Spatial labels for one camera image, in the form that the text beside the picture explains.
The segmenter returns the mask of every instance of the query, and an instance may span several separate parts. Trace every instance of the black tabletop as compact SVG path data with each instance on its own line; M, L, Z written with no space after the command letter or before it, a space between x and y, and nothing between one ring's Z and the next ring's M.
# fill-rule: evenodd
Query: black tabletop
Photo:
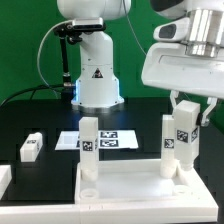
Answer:
M13 101L0 110L0 165L10 164L12 181L0 206L74 203L79 151L55 151L61 131L78 131L83 116L97 116L100 130L135 130L136 150L100 150L100 160L159 158L162 115L170 114L168 98L131 98L110 114L84 114L59 100ZM21 163L19 150L31 133L43 134L36 162ZM224 223L224 136L212 124L200 133L195 169L217 201Z

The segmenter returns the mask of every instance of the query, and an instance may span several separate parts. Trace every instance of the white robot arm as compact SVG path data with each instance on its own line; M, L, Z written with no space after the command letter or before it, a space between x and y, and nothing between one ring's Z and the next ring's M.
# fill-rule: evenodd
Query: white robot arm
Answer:
M98 18L114 20L125 15L122 0L57 0L58 9L67 19ZM127 11L131 1L125 0Z
M76 33L75 39L78 35L77 42L80 42L81 75L72 100L74 109L89 113L109 112L124 102L119 94L119 80L113 73L113 42L102 32L104 20L125 15L123 3L128 12L131 0L57 1L61 14L73 20L67 28Z
M224 99L224 4L221 0L150 3L158 14L174 21L155 29L154 38L159 43L149 49L142 80L145 85L171 90L172 128L164 120L163 129L168 131L163 138L162 157L169 148L164 142L173 139L175 158L188 171L199 154L199 126L209 123L207 115L218 98ZM179 91L209 97L210 106L201 116L199 104L182 101L177 105Z
M159 43L148 52L143 83L224 99L223 2L154 0L151 4L162 16L182 18L156 28L154 38Z

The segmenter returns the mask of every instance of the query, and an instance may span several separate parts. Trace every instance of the small white box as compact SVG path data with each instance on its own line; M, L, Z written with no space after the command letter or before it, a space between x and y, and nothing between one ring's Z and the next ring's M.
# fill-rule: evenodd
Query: small white box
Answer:
M21 162L35 162L42 146L42 134L30 134L20 149Z
M200 104L194 102L188 102L186 100L181 101L174 109L173 116L175 118L175 127L179 129L191 132L195 129L198 114L200 113Z
M79 133L81 138L97 138L98 136L98 118L83 117L79 122Z
M0 200L12 179L10 165L0 166Z

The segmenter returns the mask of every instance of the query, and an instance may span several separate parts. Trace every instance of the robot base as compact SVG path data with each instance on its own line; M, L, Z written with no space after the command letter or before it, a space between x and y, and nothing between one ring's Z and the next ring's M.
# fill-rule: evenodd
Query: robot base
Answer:
M160 159L99 162L98 180L81 179L75 202L81 223L164 224L217 221L218 206L193 169L160 176Z
M85 107L82 105L78 105L72 102L72 108L74 110L78 110L84 113L89 114L96 114L96 113L110 113L111 111L115 110L122 110L124 108L124 100L122 100L120 103L113 105L111 107Z

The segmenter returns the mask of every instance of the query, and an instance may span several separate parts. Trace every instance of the green background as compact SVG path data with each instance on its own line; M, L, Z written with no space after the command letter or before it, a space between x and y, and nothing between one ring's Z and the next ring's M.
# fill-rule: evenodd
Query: green background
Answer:
M42 84L36 68L36 57L45 33L55 24L64 21L57 9L56 0L1 0L0 1L0 101L14 92ZM140 43L147 52L155 43L155 27L168 22L153 12L149 0L132 0L130 20ZM143 86L141 71L145 55L131 33L127 19L107 22L107 30L114 41L114 73L120 79L123 97L163 97L168 91ZM73 80L80 74L79 46L68 47L70 71ZM47 39L41 57L41 69L50 84L62 83L62 66L59 40L53 34ZM17 99L29 99L30 93ZM35 99L55 98L51 91L39 91ZM193 98L203 102L202 98ZM213 120L224 130L223 109Z

